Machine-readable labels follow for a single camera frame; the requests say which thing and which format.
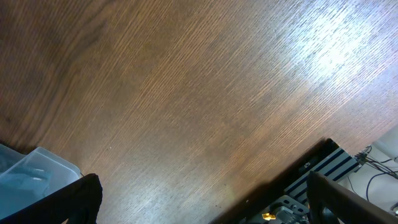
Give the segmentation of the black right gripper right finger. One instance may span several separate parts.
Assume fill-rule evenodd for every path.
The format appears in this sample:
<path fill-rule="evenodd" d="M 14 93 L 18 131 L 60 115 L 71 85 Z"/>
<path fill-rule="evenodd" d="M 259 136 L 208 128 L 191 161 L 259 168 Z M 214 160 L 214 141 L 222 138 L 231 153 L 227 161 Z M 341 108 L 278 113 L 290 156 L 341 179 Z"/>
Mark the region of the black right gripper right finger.
<path fill-rule="evenodd" d="M 318 172 L 309 173 L 310 223 L 397 224 L 397 218 Z"/>

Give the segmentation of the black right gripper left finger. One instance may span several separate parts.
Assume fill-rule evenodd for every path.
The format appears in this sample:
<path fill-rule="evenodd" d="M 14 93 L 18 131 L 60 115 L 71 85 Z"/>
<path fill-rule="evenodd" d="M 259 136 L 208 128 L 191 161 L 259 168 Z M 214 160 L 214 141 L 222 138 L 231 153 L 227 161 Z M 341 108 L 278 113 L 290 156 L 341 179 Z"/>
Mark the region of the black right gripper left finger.
<path fill-rule="evenodd" d="M 98 175 L 88 174 L 1 219 L 1 223 L 96 224 L 102 198 L 103 188 Z"/>

